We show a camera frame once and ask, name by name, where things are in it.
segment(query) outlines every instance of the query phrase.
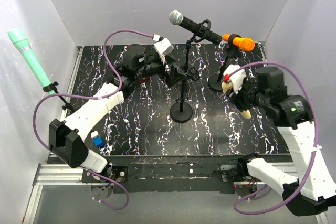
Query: microphone grille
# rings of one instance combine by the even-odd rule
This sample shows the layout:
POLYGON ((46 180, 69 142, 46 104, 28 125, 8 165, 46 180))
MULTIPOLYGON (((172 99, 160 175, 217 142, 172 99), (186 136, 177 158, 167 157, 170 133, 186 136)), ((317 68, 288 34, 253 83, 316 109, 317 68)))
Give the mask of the microphone grille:
POLYGON ((183 15, 177 10, 174 10, 169 14, 169 21, 173 25, 179 25, 182 22, 182 20, 183 20, 183 15))

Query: orange microphone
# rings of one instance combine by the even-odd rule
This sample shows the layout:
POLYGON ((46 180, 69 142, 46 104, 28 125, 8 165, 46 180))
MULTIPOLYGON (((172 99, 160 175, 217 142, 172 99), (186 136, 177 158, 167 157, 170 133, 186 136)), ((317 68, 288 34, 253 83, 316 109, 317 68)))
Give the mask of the orange microphone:
MULTIPOLYGON (((230 34, 223 34, 222 39, 228 41, 230 34)), ((233 45, 239 47, 242 51, 249 52, 254 49, 255 42, 251 38, 239 38, 236 37, 233 39, 233 45)))

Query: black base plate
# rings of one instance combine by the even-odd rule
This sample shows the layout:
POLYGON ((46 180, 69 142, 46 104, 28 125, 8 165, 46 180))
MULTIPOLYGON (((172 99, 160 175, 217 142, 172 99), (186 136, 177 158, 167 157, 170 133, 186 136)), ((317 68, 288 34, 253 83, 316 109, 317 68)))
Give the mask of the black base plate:
POLYGON ((180 111, 180 104, 174 103, 170 107, 170 117, 173 119, 174 122, 177 123, 185 123, 190 120, 193 116, 193 109, 188 103, 184 103, 183 111, 180 111))
MULTIPOLYGON (((129 192, 140 191, 216 191, 223 194, 234 194, 234 184, 230 178, 224 181, 214 171, 237 167, 237 162, 244 155, 118 155, 105 156, 113 168, 127 167, 123 186, 129 192)), ((293 162, 289 154, 261 154, 269 163, 293 162)), ((58 157, 48 158, 48 164, 64 164, 58 157)), ((92 175, 84 171, 82 182, 96 183, 92 175)), ((118 186, 113 193, 125 193, 118 186)))
POLYGON ((217 79, 218 79, 217 73, 210 75, 208 79, 208 86, 213 91, 222 92, 223 91, 222 82, 221 81, 217 82, 217 79))

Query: microphone clip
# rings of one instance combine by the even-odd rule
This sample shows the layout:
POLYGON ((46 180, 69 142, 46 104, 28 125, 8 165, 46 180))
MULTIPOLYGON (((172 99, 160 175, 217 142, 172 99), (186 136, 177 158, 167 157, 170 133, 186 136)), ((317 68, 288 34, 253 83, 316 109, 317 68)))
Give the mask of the microphone clip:
POLYGON ((209 36, 209 32, 211 29, 211 21, 206 19, 200 23, 200 27, 196 33, 194 33, 194 36, 192 37, 191 41, 195 43, 200 43, 202 40, 207 38, 209 36))
POLYGON ((237 37, 241 38, 240 35, 231 34, 229 36, 229 39, 227 40, 227 43, 229 44, 229 47, 224 49, 226 51, 226 56, 230 59, 237 59, 237 58, 239 58, 239 56, 241 54, 239 47, 237 47, 233 44, 233 40, 237 37))
POLYGON ((179 67, 176 63, 172 63, 170 73, 166 72, 165 82, 169 88, 185 80, 198 81, 201 78, 199 76, 200 72, 194 67, 188 69, 187 72, 185 72, 184 66, 182 66, 181 69, 183 72, 179 70, 179 67))
MULTIPOLYGON (((43 91, 44 92, 50 92, 50 91, 54 91, 56 94, 58 94, 57 88, 56 86, 58 85, 57 81, 54 81, 53 83, 49 84, 48 86, 43 87, 43 91)), ((59 98, 62 100, 62 102, 64 103, 64 105, 62 106, 63 110, 69 109, 71 112, 75 112, 76 110, 72 107, 72 105, 67 102, 64 97, 59 96, 59 98)))

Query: microphone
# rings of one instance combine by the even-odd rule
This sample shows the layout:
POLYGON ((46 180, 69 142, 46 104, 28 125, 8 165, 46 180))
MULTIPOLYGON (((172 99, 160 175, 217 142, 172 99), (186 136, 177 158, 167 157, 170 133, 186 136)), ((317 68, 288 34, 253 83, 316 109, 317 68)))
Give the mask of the microphone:
MULTIPOLYGON (((13 45, 16 47, 16 49, 19 50, 19 52, 22 54, 23 58, 25 58, 26 62, 28 63, 30 69, 33 71, 35 77, 41 84, 42 88, 51 86, 51 82, 44 72, 41 64, 38 62, 34 52, 30 48, 30 44, 28 41, 27 36, 24 34, 24 32, 19 29, 13 29, 8 31, 8 36, 10 40, 12 41, 13 45)), ((48 91, 49 94, 54 94, 54 90, 48 91)))
MULTIPOLYGON (((222 39, 228 42, 230 34, 223 34, 222 39)), ((242 51, 249 52, 254 49, 254 41, 251 38, 239 38, 233 39, 233 45, 239 47, 242 51)))
MULTIPOLYGON (((194 34, 197 33, 201 27, 201 25, 196 23, 195 21, 192 21, 187 17, 183 17, 183 15, 177 10, 174 10, 169 14, 169 21, 173 25, 179 25, 194 34)), ((222 42, 222 37, 210 30, 208 31, 208 35, 205 36, 204 39, 210 41, 215 45, 219 45, 222 42)))

